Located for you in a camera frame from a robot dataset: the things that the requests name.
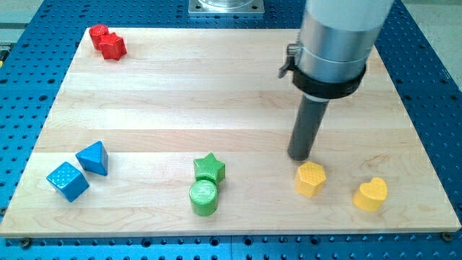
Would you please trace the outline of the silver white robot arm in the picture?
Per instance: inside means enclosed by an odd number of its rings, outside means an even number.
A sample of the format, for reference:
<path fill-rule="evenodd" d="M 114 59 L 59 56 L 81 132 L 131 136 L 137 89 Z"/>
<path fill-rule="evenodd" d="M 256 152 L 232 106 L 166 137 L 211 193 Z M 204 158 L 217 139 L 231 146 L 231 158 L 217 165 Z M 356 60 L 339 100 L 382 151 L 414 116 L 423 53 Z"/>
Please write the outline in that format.
<path fill-rule="evenodd" d="M 279 78 L 306 95 L 337 99 L 357 90 L 393 0 L 308 0 L 297 42 L 287 46 Z"/>

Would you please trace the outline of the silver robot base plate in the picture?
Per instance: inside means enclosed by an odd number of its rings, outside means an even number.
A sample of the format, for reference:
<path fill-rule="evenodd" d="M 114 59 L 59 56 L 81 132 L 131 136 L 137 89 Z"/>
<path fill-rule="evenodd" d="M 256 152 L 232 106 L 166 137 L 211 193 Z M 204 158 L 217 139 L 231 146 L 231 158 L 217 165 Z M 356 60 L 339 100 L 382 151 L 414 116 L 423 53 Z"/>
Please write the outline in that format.
<path fill-rule="evenodd" d="M 263 0 L 189 0 L 188 13 L 206 14 L 263 14 Z"/>

